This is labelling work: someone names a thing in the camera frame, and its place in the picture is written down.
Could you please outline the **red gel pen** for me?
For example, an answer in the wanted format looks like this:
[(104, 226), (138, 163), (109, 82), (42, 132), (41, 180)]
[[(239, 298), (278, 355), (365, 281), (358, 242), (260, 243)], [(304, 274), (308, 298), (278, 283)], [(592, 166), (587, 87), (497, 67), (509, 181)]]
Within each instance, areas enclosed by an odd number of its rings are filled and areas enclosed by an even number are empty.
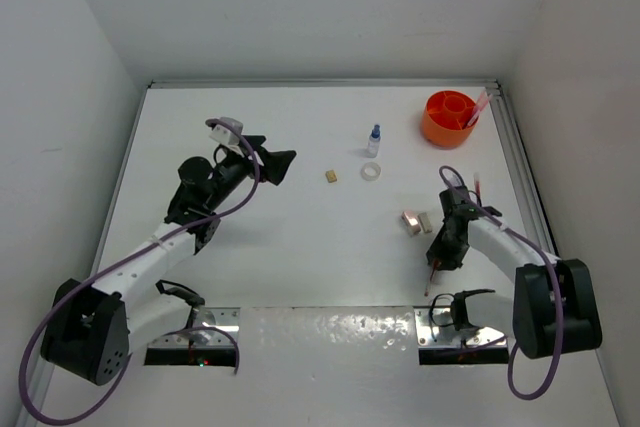
[(426, 286), (425, 286), (425, 291), (424, 291), (424, 296), (428, 297), (429, 293), (432, 289), (432, 284), (434, 281), (434, 277), (436, 276), (436, 273), (438, 272), (438, 268), (439, 268), (440, 262), (435, 259), (430, 263), (430, 273), (428, 276), (428, 280), (426, 282)]

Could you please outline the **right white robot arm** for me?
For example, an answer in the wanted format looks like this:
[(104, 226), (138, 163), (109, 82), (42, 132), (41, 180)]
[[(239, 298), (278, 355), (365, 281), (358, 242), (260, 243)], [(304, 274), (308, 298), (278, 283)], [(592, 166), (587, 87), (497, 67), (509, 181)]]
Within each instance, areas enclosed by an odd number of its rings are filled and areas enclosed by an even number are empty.
[(530, 359), (554, 356), (558, 331), (562, 354), (598, 349), (603, 334), (586, 264), (537, 251), (501, 226), (497, 209), (472, 205), (468, 194), (464, 185), (439, 193), (443, 222), (426, 259), (434, 273), (454, 271), (473, 248), (507, 276), (514, 294), (501, 297), (491, 288), (455, 293), (455, 330), (492, 327), (513, 338)]

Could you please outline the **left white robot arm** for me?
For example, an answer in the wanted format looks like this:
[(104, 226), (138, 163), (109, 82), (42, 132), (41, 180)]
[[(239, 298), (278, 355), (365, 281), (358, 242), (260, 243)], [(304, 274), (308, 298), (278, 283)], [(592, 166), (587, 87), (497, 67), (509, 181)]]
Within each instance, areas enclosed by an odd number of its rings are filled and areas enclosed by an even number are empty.
[(221, 161), (201, 156), (185, 160), (167, 214), (150, 238), (116, 268), (92, 280), (70, 279), (58, 288), (40, 336), (41, 357), (101, 386), (123, 370), (133, 351), (188, 327), (193, 311), (204, 303), (189, 289), (171, 287), (146, 305), (138, 302), (207, 246), (227, 215), (220, 206), (242, 182), (282, 183), (297, 153), (270, 152), (265, 140), (223, 135), (216, 140), (216, 149), (224, 154)]

